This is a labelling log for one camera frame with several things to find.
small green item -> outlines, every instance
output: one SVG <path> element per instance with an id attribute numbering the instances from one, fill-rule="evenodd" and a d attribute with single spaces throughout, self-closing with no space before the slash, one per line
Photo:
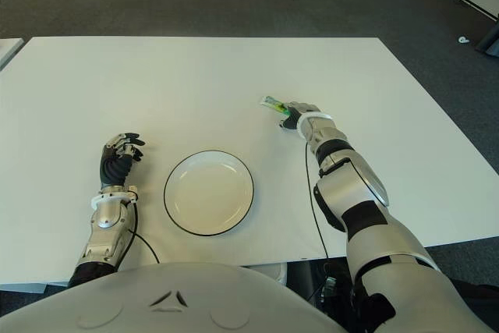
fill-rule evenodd
<path id="1" fill-rule="evenodd" d="M 289 110 L 286 108 L 286 105 L 281 101 L 274 99 L 273 97 L 262 97 L 260 104 L 264 105 L 265 107 L 272 108 L 275 111 L 280 112 L 286 116 L 289 116 Z"/>

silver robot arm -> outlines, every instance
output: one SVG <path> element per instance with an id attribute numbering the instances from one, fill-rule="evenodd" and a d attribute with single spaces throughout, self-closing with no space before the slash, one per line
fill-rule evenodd
<path id="1" fill-rule="evenodd" d="M 347 234 L 352 305 L 367 332 L 491 331 L 466 306 L 418 239 L 388 212 L 387 192 L 329 115 L 289 103 L 281 125 L 297 128 L 320 166 L 313 195 Z"/>
<path id="2" fill-rule="evenodd" d="M 101 191 L 91 201 L 95 210 L 90 220 L 91 234 L 69 280 L 69 287 L 116 272 L 133 241 L 138 195 L 135 186 L 125 188 L 125 179 L 133 161 L 140 161 L 143 156 L 136 146 L 145 143 L 138 137 L 139 134 L 122 133 L 104 146 Z"/>

gray carpet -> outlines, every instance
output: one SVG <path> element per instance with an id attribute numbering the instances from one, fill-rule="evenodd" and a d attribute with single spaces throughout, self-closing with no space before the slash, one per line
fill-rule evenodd
<path id="1" fill-rule="evenodd" d="M 45 35 L 379 37 L 499 171 L 499 59 L 474 51 L 493 25 L 459 0 L 0 1 L 0 37 L 25 40 Z M 471 43 L 459 44 L 461 35 Z M 499 285 L 499 238 L 430 252 L 451 277 Z M 29 302 L 20 298 L 12 306 L 14 298 L 0 294 L 0 313 L 7 305 L 11 310 Z"/>

white table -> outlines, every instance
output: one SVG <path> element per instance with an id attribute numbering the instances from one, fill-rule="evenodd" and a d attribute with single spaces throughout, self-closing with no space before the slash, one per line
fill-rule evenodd
<path id="1" fill-rule="evenodd" d="M 9 62 L 23 44 L 21 38 L 0 39 L 0 70 Z"/>
<path id="2" fill-rule="evenodd" d="M 163 262 L 324 257 L 304 143 L 276 126 L 281 116 L 258 104 L 264 95 L 332 114 L 424 245 L 499 234 L 499 177 L 378 39 L 39 37 L 0 73 L 0 283 L 70 277 L 90 231 L 101 147 L 126 131 L 147 141 L 127 183 L 140 190 L 139 233 Z M 206 149 L 241 158 L 255 197 L 233 230 L 199 237 L 168 218 L 163 187 L 179 161 Z M 310 171 L 314 183 L 313 162 Z M 329 255 L 345 255 L 344 234 L 316 211 Z M 137 240 L 123 267 L 152 262 Z"/>

black cable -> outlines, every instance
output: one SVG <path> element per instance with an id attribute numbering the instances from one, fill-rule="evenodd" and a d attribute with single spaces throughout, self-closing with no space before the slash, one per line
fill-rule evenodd
<path id="1" fill-rule="evenodd" d="M 308 182 L 309 187 L 309 197 L 310 197 L 310 207 L 312 208 L 313 220 L 315 221 L 315 226 L 317 227 L 317 231 L 319 232 L 320 241 L 322 242 L 322 247 L 324 248 L 324 252 L 326 253 L 326 259 L 329 259 L 329 254 L 327 253 L 326 245 L 324 244 L 324 240 L 322 238 L 322 233 L 319 229 L 319 224 L 317 223 L 317 217 L 315 215 L 315 210 L 313 209 L 313 201 L 312 201 L 312 189 L 310 188 L 310 176 L 309 176 L 309 158 L 307 154 L 308 143 L 305 143 L 305 169 L 306 169 L 306 181 Z"/>
<path id="2" fill-rule="evenodd" d="M 157 257 L 156 253 L 154 252 L 154 250 L 153 250 L 152 246 L 149 244 L 149 242 L 146 241 L 145 238 L 142 237 L 139 233 L 135 233 L 135 235 L 137 237 L 139 237 L 140 239 L 142 239 L 142 242 L 144 242 L 146 244 L 146 246 L 149 247 L 149 250 L 152 252 L 154 259 L 156 259 L 156 263 L 160 264 L 159 258 Z"/>
<path id="3" fill-rule="evenodd" d="M 118 263 L 116 263 L 116 271 L 119 269 L 119 266 L 121 265 L 123 259 L 125 259 L 128 250 L 130 250 L 130 247 L 132 247 L 133 240 L 135 239 L 135 235 L 137 234 L 137 228 L 139 227 L 139 213 L 137 210 L 137 203 L 135 202 L 133 203 L 133 210 L 135 211 L 135 225 L 133 227 L 132 238 L 130 239 L 130 242 L 128 242 L 128 246 L 126 247 L 122 257 L 118 260 Z"/>
<path id="4" fill-rule="evenodd" d="M 325 282 L 325 281 L 324 281 L 324 282 L 322 282 L 322 283 L 319 285 L 319 287 L 313 291 L 313 293 L 312 293 L 312 294 L 310 294 L 310 296 L 306 299 L 306 301 L 307 301 L 307 302 L 309 302 L 309 301 L 310 301 L 310 300 L 311 300 L 311 299 L 312 299 L 312 298 L 313 298 L 313 297 L 317 294 L 317 292 L 318 292 L 319 290 L 321 290 L 321 289 L 324 287 L 324 285 L 326 285 L 326 282 Z"/>

